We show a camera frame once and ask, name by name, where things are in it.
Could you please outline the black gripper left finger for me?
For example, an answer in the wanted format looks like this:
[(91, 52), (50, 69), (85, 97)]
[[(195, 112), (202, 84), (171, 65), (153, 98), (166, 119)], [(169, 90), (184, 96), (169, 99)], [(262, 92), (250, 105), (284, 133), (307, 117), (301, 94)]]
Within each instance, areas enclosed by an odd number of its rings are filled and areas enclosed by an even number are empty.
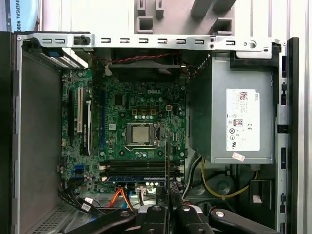
[(156, 204), (141, 206), (137, 213), (115, 209), (92, 222), (71, 230), (71, 234), (166, 234), (168, 199), (164, 186), (156, 189)]

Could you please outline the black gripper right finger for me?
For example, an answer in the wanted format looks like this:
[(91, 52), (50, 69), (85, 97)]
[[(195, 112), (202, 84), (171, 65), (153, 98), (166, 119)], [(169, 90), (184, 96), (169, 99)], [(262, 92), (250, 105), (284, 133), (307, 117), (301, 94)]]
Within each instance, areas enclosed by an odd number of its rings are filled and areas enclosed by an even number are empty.
[(277, 234), (278, 231), (224, 209), (208, 215), (195, 205), (186, 205), (178, 187), (170, 189), (175, 234)]

